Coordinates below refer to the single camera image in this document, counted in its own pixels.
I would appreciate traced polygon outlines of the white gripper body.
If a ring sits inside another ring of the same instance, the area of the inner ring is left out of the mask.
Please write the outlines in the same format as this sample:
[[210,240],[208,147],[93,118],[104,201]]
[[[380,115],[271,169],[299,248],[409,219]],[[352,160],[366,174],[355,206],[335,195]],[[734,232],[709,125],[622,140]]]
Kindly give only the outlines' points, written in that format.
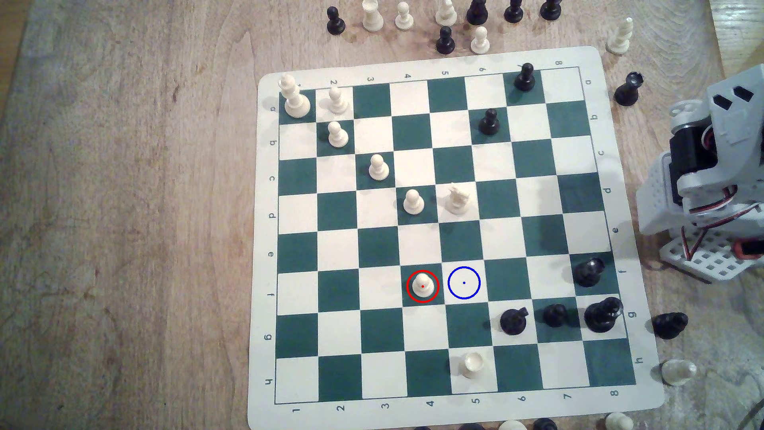
[[681,102],[681,125],[711,122],[717,164],[681,177],[681,196],[699,199],[735,184],[737,197],[762,198],[763,65],[710,85]]

